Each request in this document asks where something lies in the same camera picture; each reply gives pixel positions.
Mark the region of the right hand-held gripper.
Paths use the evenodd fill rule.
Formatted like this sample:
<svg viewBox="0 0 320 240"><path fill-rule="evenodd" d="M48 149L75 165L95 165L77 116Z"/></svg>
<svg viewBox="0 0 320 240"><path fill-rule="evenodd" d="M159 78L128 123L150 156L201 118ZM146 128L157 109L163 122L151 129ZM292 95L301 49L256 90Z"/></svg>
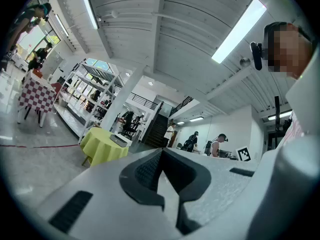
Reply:
<svg viewBox="0 0 320 240"><path fill-rule="evenodd" d="M239 161L248 162L251 160L251 156L247 146L236 149L235 154Z"/></svg>

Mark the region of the black balcony railing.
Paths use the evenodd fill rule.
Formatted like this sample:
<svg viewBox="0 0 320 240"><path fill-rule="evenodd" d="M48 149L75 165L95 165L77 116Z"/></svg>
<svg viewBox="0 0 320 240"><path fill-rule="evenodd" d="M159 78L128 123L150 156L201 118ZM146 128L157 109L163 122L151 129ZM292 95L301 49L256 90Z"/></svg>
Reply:
<svg viewBox="0 0 320 240"><path fill-rule="evenodd" d="M138 104L143 105L144 107L147 107L151 110L155 110L158 105L158 104L154 103L153 101L148 100L148 99L146 99L138 94L135 94L133 92L130 93L130 95L128 96L128 99L132 100L134 102L137 102Z"/></svg>

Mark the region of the red floor tape line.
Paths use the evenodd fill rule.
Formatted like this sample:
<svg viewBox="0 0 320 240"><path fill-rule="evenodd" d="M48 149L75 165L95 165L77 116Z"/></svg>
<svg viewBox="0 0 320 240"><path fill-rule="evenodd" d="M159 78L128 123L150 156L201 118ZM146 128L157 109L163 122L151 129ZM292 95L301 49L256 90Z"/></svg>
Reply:
<svg viewBox="0 0 320 240"><path fill-rule="evenodd" d="M52 146L24 146L24 145L7 145L7 144L0 144L0 147L3 148L22 148L22 149L55 149L55 148L70 148L70 147L77 147L79 144L69 144L69 145L52 145Z"/></svg>

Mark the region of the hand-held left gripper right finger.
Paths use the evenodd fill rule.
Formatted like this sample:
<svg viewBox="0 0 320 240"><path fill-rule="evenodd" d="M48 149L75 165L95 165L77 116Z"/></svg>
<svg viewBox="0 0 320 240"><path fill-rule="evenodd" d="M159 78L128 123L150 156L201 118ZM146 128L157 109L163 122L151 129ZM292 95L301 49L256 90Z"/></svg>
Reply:
<svg viewBox="0 0 320 240"><path fill-rule="evenodd" d="M162 170L178 194L176 228L183 235L188 235L201 225L189 219L184 203L197 201L202 197L211 184L211 173L203 165L168 148L162 150Z"/></svg>

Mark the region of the white pink print t-shirt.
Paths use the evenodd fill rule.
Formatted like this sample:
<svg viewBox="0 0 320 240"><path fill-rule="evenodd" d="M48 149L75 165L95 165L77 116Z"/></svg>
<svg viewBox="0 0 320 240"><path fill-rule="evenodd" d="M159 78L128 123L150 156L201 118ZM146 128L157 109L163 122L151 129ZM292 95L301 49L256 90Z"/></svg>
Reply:
<svg viewBox="0 0 320 240"><path fill-rule="evenodd" d="M293 118L283 144L307 135L320 136L320 45L310 62L286 94Z"/></svg>

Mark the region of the green cloth round table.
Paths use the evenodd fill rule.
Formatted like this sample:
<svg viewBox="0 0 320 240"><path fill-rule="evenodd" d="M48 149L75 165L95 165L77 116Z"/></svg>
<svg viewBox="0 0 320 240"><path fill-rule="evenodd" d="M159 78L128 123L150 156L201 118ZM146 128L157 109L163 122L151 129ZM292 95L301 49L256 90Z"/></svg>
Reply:
<svg viewBox="0 0 320 240"><path fill-rule="evenodd" d="M121 159L128 155L128 147L120 147L110 139L112 133L103 128L92 127L79 146L88 157L90 166Z"/></svg>

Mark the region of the red white checkered table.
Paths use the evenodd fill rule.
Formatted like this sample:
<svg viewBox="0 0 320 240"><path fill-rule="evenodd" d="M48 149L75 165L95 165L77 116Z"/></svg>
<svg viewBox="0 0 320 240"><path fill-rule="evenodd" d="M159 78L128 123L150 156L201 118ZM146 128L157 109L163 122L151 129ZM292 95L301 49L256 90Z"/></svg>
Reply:
<svg viewBox="0 0 320 240"><path fill-rule="evenodd" d="M23 109L27 107L38 111L38 123L42 128L47 114L52 111L56 95L55 89L47 80L29 71L24 77L18 97L17 123L21 123Z"/></svg>

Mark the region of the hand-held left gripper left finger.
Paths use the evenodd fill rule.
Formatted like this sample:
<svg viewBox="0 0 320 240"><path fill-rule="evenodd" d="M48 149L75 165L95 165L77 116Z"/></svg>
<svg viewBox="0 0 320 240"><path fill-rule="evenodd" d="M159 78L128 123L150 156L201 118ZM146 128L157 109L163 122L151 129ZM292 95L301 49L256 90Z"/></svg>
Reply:
<svg viewBox="0 0 320 240"><path fill-rule="evenodd" d="M122 190L136 203L165 208L165 199L157 193L162 169L162 149L127 165L119 175Z"/></svg>

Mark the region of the white pillar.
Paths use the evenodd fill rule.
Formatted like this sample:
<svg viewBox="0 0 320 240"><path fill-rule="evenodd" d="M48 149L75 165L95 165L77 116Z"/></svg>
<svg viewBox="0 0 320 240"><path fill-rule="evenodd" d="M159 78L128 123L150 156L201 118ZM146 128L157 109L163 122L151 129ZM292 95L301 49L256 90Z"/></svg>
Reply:
<svg viewBox="0 0 320 240"><path fill-rule="evenodd" d="M138 84L141 77L144 74L144 69L147 65L143 64L140 67L137 67L135 71L128 78L127 82L121 88L116 98L112 102L110 108L106 112L104 118L101 121L100 127L106 131L110 131L117 115L121 112L123 104L133 91L134 87Z"/></svg>

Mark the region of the long ceiling light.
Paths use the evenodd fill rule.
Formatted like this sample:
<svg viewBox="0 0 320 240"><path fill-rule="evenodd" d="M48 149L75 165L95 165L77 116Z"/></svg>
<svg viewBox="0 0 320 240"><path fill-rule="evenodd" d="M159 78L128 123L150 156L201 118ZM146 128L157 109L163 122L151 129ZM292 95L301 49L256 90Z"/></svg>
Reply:
<svg viewBox="0 0 320 240"><path fill-rule="evenodd" d="M252 0L244 13L229 32L222 44L218 47L211 59L221 64L223 60L236 48L245 38L255 24L266 12L266 6L260 0Z"/></svg>
<svg viewBox="0 0 320 240"><path fill-rule="evenodd" d="M65 26L63 25L63 23L62 23L59 15L56 14L56 15L55 15L55 18L56 18L56 20L58 21L58 23L59 23L60 27L62 28L63 32L65 33L65 35L68 37L68 36L69 36L69 33L68 33L67 29L65 28Z"/></svg>
<svg viewBox="0 0 320 240"><path fill-rule="evenodd" d="M93 8L92 8L91 1L90 1L90 0L83 0L83 2L84 2L84 5L85 5L85 8L86 8L86 11L87 11L87 13L88 13L90 22L91 22L91 24L92 24L92 27L93 27L95 30L98 30L98 29L99 29L99 25L98 25L96 16L95 16L95 14L94 14L94 10L93 10Z"/></svg>

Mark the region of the dark staircase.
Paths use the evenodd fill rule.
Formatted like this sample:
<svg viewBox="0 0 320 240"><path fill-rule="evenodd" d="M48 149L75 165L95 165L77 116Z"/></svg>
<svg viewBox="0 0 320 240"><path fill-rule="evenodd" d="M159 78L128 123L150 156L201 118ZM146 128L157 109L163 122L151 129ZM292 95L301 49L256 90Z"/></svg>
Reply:
<svg viewBox="0 0 320 240"><path fill-rule="evenodd" d="M152 128L146 136L145 144L153 148L161 148L167 128L168 118L158 114Z"/></svg>

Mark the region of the white metal shelf rack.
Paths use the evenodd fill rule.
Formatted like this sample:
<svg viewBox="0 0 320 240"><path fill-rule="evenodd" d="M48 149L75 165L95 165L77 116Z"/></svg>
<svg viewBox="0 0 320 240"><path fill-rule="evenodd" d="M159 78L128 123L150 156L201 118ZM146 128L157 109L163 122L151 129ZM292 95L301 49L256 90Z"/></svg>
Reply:
<svg viewBox="0 0 320 240"><path fill-rule="evenodd" d="M108 111L108 101L123 86L119 74L86 62L78 63L65 78L54 109L80 142L94 124L100 124Z"/></svg>

